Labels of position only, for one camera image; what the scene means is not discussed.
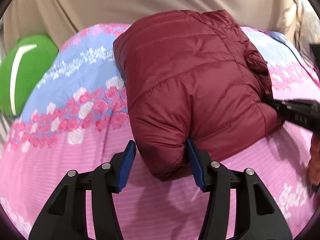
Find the green pillow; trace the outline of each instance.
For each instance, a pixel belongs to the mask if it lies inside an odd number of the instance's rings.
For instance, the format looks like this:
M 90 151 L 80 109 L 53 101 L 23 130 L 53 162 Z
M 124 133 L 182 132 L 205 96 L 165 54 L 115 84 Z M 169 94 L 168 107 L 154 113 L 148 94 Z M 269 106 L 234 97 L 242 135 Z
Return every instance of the green pillow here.
M 58 54 L 56 45 L 44 35 L 18 40 L 0 65 L 0 111 L 20 115 L 31 92 Z

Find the red puffer jacket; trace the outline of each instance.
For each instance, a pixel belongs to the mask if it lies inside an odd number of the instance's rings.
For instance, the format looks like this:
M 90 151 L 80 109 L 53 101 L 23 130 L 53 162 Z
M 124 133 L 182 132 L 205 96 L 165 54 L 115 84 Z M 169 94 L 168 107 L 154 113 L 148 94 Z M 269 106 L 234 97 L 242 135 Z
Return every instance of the red puffer jacket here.
M 160 180 L 190 174 L 185 141 L 222 161 L 282 123 L 266 62 L 225 11 L 142 18 L 114 42 L 138 150 Z

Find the screw head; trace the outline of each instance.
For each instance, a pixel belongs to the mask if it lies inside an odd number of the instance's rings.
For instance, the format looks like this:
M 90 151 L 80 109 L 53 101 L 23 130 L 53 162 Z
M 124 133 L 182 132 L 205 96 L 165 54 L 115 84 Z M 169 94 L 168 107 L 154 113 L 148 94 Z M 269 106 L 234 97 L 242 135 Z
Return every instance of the screw head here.
M 245 172 L 246 172 L 248 175 L 253 175 L 253 174 L 254 174 L 254 170 L 251 169 L 251 168 L 247 168 L 247 169 L 245 170 Z
M 68 171 L 68 176 L 69 176 L 69 177 L 73 177 L 73 176 L 75 176 L 76 174 L 77 174 L 77 172 L 74 171 L 74 170 Z
M 213 162 L 211 162 L 211 167 L 218 168 L 218 167 L 220 167 L 220 163 L 216 162 L 216 161 L 213 161 Z
M 101 165 L 101 168 L 103 168 L 104 170 L 108 170 L 111 168 L 111 164 L 110 163 L 103 163 Z

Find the floral bedspread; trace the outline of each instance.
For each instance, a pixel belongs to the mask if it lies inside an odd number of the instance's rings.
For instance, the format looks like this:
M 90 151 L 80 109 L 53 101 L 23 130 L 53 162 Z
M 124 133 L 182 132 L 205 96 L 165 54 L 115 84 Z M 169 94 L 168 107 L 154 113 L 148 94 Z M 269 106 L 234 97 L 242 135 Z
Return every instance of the floral bedspread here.
M 125 84 L 112 51 L 114 39 L 127 28 L 99 24 L 70 38 L 11 127 L 0 162 L 0 203 L 26 238 L 69 170 L 92 171 L 133 139 Z M 268 62 L 275 98 L 320 100 L 315 74 L 305 70 L 299 54 L 268 33 L 243 30 Z M 294 236 L 318 205 L 306 189 L 310 139 L 309 132 L 286 123 L 223 162 L 230 169 L 257 172 Z M 90 193 L 87 199 L 89 237 L 95 238 Z M 137 240 L 198 239 L 207 200 L 192 177 L 164 183 L 152 177 L 139 153 L 127 187 L 114 196 L 124 238 Z M 232 195 L 228 237 L 234 214 Z

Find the beige fabric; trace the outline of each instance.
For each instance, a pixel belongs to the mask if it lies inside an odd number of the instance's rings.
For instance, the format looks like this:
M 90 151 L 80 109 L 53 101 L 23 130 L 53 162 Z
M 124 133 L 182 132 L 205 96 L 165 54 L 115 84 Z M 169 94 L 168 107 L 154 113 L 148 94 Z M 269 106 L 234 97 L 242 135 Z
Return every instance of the beige fabric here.
M 0 161 L 3 153 L 3 146 L 7 139 L 7 134 L 9 132 L 10 126 L 13 122 L 13 119 L 7 117 L 0 113 Z
M 242 26 L 280 31 L 293 40 L 294 0 L 13 0 L 4 15 L 6 49 L 20 37 L 42 33 L 60 47 L 77 31 L 96 23 L 133 23 L 172 9 L 226 9 Z
M 314 56 L 309 44 L 320 43 L 320 20 L 308 0 L 297 0 L 297 23 L 294 45 L 306 64 L 315 70 Z

